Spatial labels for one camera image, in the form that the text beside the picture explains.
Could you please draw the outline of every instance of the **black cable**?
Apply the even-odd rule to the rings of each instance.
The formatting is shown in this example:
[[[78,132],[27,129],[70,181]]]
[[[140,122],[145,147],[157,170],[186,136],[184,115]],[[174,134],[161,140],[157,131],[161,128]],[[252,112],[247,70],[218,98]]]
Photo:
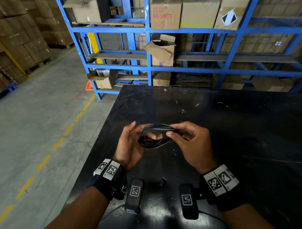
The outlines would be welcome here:
[[[104,218],[102,218],[101,221],[104,220],[107,216],[109,216],[113,211],[115,211],[116,209],[119,209],[119,208],[121,208],[121,207],[123,207],[123,206],[125,206],[125,205],[122,204],[121,206],[118,206],[117,208],[113,209],[113,210],[112,210],[111,212],[109,212]]]
[[[213,218],[215,218],[215,219],[218,219],[218,220],[220,220],[221,222],[223,222],[224,223],[224,225],[226,226],[226,228],[228,228],[227,227],[227,224],[222,220],[222,219],[220,219],[219,217],[217,217],[217,216],[215,216],[215,215],[211,215],[211,214],[209,214],[209,213],[206,213],[206,212],[204,212],[204,211],[198,211],[199,213],[202,213],[202,214],[206,214],[206,215],[209,215],[209,216],[211,216],[211,217],[213,217]]]
[[[163,138],[158,139],[158,140],[154,140],[154,139],[148,140],[146,138],[146,134],[147,134],[147,132],[152,132],[152,131],[162,131]],[[176,130],[173,127],[166,125],[166,124],[151,124],[149,126],[146,126],[140,132],[140,137],[138,139],[138,143],[146,149],[155,149],[155,148],[161,147],[167,143],[171,143],[171,142],[173,142],[173,140],[166,136],[167,131],[176,132]]]

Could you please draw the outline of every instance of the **small black object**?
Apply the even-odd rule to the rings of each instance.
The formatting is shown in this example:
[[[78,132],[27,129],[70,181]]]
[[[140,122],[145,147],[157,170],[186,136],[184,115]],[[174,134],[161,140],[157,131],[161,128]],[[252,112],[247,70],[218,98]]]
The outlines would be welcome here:
[[[144,181],[133,178],[129,186],[129,192],[125,202],[125,210],[131,214],[140,212],[140,199],[142,197]]]
[[[162,178],[162,180],[160,181],[159,185],[161,187],[165,186],[165,184],[167,183],[167,180],[165,178]]]
[[[146,134],[149,131],[162,131],[163,138],[158,139],[158,140],[153,140],[153,139],[148,140],[148,139],[146,139]],[[138,143],[146,149],[155,149],[155,148],[161,147],[167,143],[171,143],[171,142],[173,142],[173,139],[166,136],[167,131],[176,132],[176,130],[173,127],[166,125],[166,124],[151,124],[149,126],[146,126],[140,132],[140,137],[138,139]]]
[[[193,184],[181,184],[178,191],[184,218],[198,219],[199,212]]]

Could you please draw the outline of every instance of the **table surface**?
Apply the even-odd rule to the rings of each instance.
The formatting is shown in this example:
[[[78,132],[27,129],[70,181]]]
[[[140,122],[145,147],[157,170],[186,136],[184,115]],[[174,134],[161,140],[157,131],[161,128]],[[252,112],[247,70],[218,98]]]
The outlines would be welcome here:
[[[237,176],[256,210],[276,228],[298,228],[302,215],[301,114],[300,94],[123,86],[64,207],[89,185],[101,162],[113,156],[125,125],[191,121],[210,130],[215,160]],[[204,214],[198,220],[183,218],[178,186],[193,183],[198,187],[199,174],[175,142],[147,152],[128,173],[128,181],[134,177],[145,181],[141,213],[133,215],[119,208],[99,228],[225,228]],[[162,188],[163,177],[167,184]],[[105,215],[124,201],[113,199]],[[221,217],[206,200],[199,200],[198,207]]]

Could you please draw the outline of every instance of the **pallet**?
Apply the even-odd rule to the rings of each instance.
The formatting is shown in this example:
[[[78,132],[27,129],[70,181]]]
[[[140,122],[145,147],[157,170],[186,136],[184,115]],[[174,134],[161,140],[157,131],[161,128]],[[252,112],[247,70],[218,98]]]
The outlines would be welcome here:
[[[34,70],[37,70],[39,67],[43,67],[44,65],[47,65],[49,62],[51,61],[51,57],[37,63],[35,66],[24,70],[26,72],[26,74],[31,74]]]
[[[71,49],[75,46],[75,43],[70,43],[68,45],[60,45],[60,44],[49,44],[49,48],[51,49]]]
[[[15,90],[17,88],[18,87],[16,86],[16,84],[14,82],[11,82],[10,85],[8,85],[6,88],[4,88],[0,92],[0,99],[3,98],[4,96],[6,96],[9,92],[12,92],[13,90]]]

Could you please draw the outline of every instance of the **blue metal shelf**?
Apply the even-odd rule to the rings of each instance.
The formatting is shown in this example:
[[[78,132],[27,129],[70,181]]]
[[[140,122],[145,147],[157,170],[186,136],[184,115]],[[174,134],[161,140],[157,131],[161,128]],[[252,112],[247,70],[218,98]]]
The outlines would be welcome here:
[[[283,56],[290,55],[297,44],[302,39],[302,27],[301,22],[302,18],[268,18],[268,17],[255,17],[252,18],[252,14],[255,10],[255,7],[258,3],[258,0],[250,0],[249,5],[246,9],[246,12],[241,20],[241,24],[236,31],[230,30],[218,30],[218,29],[193,29],[193,28],[180,28],[178,30],[154,30],[150,28],[150,16],[149,16],[149,0],[144,0],[144,15],[145,18],[132,18],[132,10],[130,0],[122,0],[124,15],[115,15],[115,18],[128,18],[129,22],[145,22],[145,27],[133,27],[133,26],[119,26],[115,27],[112,25],[89,25],[86,27],[85,25],[73,25],[68,16],[66,9],[63,8],[62,3],[63,0],[56,0],[58,6],[62,12],[63,18],[66,22],[66,25],[70,31],[71,37],[75,43],[75,46],[78,50],[80,58],[83,62],[84,68],[87,73],[91,71],[91,69],[95,68],[106,68],[106,69],[120,69],[120,70],[128,70],[132,71],[133,74],[137,75],[139,71],[146,72],[148,75],[148,85],[152,85],[151,71],[169,71],[169,72],[183,72],[183,73],[215,73],[220,74],[218,82],[216,84],[216,88],[219,89],[225,79],[227,74],[240,74],[240,75],[259,75],[259,76],[286,76],[286,77],[301,77],[302,78],[302,65],[298,62],[291,63],[296,71],[278,71],[281,67],[281,64],[276,63],[272,70],[268,70],[262,63],[256,62],[254,63],[257,66],[258,70],[245,70],[245,69],[230,69],[230,65],[233,61],[233,58],[236,54],[236,51],[240,45],[241,39],[245,34],[294,34],[294,38],[291,40],[290,44],[287,46],[286,50],[281,54]],[[249,27],[249,22],[269,22],[273,24],[275,27]],[[124,61],[123,64],[97,64],[95,60],[89,59],[82,48],[82,45],[76,36],[76,33],[80,33],[82,39],[87,33],[94,33],[99,50],[102,51],[101,41],[97,33],[125,33],[127,35],[128,47],[132,54],[135,53],[136,45],[135,45],[135,36],[137,33],[144,33],[146,35],[146,43],[150,42],[150,35],[152,33],[185,33],[185,34],[209,34],[209,41],[213,39],[214,34],[220,34],[220,40],[218,42],[218,46],[215,52],[210,51],[211,43],[208,42],[206,44],[206,52],[209,52],[211,55],[225,55],[226,59],[224,62],[217,62],[219,68],[214,68],[215,64],[213,63],[211,68],[205,68],[205,62],[203,62],[202,68],[197,67],[187,67],[188,62],[184,61],[184,67],[162,67],[162,66],[152,66],[151,65],[151,55],[146,53],[147,66],[137,65],[137,60],[131,60],[131,65],[127,65],[127,62]],[[234,41],[231,46],[231,49],[228,53],[219,53],[222,47],[223,41],[226,37],[226,34],[234,34]],[[90,54],[89,48],[84,41],[84,46],[88,55]],[[104,50],[103,53],[127,53],[128,50],[119,50],[119,51],[108,51]],[[207,55],[203,53],[183,53],[182,55]],[[95,93],[97,94],[97,98],[101,100],[100,93],[111,93],[118,94],[119,89],[97,89],[96,85],[93,84],[93,88]],[[302,89],[302,80],[297,84],[296,87],[292,89],[293,92],[299,91]]]

